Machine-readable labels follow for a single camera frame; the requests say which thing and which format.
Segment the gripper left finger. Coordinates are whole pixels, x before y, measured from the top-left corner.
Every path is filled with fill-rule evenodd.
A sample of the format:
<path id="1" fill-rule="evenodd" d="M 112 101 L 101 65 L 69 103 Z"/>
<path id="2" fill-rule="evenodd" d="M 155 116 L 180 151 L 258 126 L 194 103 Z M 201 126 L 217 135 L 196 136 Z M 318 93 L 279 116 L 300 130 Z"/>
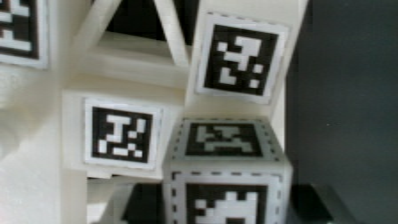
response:
<path id="1" fill-rule="evenodd" d="M 162 185 L 141 183 L 135 185 L 123 213 L 128 224 L 164 224 L 164 194 Z"/>

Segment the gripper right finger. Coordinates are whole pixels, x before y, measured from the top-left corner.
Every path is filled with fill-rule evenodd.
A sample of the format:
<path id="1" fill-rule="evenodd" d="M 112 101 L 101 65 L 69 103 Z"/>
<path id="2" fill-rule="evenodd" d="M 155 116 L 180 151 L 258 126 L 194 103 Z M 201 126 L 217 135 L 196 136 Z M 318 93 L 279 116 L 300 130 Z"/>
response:
<path id="1" fill-rule="evenodd" d="M 288 224 L 356 224 L 354 215 L 327 185 L 293 185 Z"/>

